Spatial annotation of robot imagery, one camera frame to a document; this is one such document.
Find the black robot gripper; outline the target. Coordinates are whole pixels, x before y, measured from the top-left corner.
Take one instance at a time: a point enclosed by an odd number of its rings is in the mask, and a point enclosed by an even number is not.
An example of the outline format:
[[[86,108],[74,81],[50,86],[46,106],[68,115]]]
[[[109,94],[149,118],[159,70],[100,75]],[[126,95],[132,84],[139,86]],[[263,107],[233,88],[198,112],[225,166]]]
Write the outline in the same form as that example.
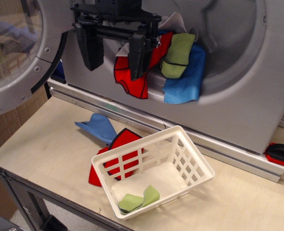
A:
[[[75,32],[84,65],[93,71],[103,64],[103,39],[129,42],[130,79],[136,81],[149,68],[153,52],[152,47],[160,45],[158,24],[162,17],[142,9],[141,0],[96,0],[94,4],[73,3],[70,10],[74,12]],[[104,26],[111,24],[139,22],[136,31]]]

